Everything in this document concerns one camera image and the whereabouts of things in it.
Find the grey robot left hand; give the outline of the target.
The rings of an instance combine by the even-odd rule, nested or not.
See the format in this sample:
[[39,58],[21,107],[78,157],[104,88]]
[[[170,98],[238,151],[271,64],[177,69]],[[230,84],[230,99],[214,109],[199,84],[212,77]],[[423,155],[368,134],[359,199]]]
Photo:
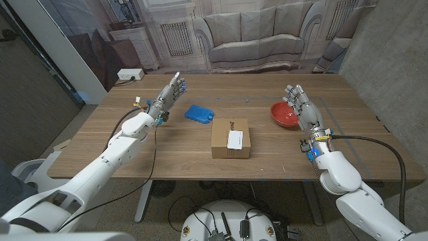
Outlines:
[[166,122],[169,110],[186,91],[186,81],[184,78],[181,78],[181,73],[177,72],[172,77],[171,81],[158,93],[146,113],[149,114],[158,125],[162,122]]

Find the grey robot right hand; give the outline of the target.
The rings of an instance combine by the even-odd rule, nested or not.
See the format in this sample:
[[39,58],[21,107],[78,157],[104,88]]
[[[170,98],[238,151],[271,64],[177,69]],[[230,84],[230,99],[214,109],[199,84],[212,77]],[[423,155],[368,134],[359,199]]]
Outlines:
[[313,160],[331,152],[328,147],[328,133],[318,107],[308,98],[302,87],[287,85],[283,101],[298,117],[298,125],[308,136]]

